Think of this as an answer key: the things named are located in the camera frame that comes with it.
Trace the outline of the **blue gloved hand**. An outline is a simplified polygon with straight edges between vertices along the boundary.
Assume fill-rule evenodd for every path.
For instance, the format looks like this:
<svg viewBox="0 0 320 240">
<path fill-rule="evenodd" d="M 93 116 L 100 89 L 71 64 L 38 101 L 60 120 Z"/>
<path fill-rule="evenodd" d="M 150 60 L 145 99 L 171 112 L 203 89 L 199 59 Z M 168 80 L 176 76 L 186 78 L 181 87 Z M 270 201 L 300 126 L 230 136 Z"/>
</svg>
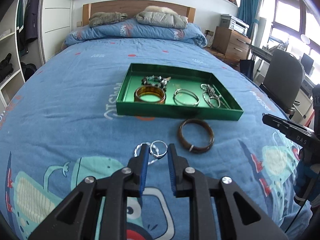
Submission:
<svg viewBox="0 0 320 240">
<path fill-rule="evenodd" d="M 302 148 L 299 151 L 299 163 L 296 167 L 296 178 L 293 185 L 295 202 L 302 206 L 305 200 L 311 207 L 319 207 L 319 157 L 312 157 L 310 162 L 305 161 Z"/>
</svg>

